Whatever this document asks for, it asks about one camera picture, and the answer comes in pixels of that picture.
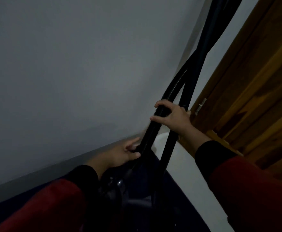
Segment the white tile floor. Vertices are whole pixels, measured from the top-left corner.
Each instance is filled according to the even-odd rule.
[[[152,147],[159,159],[169,134],[167,128],[162,128],[161,132],[163,131],[166,133],[159,134]],[[233,231],[227,222],[227,215],[209,190],[195,160],[179,143],[175,145],[167,170],[212,232]]]

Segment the black cuff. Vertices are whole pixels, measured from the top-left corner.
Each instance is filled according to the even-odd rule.
[[[204,179],[208,181],[216,167],[235,156],[237,155],[233,151],[225,148],[219,142],[207,141],[197,149],[195,160]]]
[[[91,199],[98,193],[98,176],[96,171],[88,165],[74,168],[63,178],[73,182],[83,191],[86,199]]]

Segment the red sleeve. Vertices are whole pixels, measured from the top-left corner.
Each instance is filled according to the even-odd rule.
[[[282,231],[282,183],[243,157],[218,166],[208,185],[235,231]]]
[[[74,183],[60,179],[0,224],[0,232],[79,231],[86,205],[84,193]]]

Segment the door hinge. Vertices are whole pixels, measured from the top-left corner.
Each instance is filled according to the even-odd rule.
[[[197,111],[195,112],[195,115],[198,115],[198,112],[201,110],[202,106],[204,105],[204,103],[206,102],[206,98],[203,99],[203,101],[201,102],[201,104],[199,104]]]

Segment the person's right hand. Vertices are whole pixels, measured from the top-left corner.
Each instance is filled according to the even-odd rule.
[[[184,135],[185,131],[192,127],[189,120],[191,111],[186,112],[183,107],[175,105],[166,99],[156,102],[155,107],[160,105],[169,108],[171,114],[167,117],[151,116],[151,121],[166,125],[169,129],[177,132],[179,135]]]

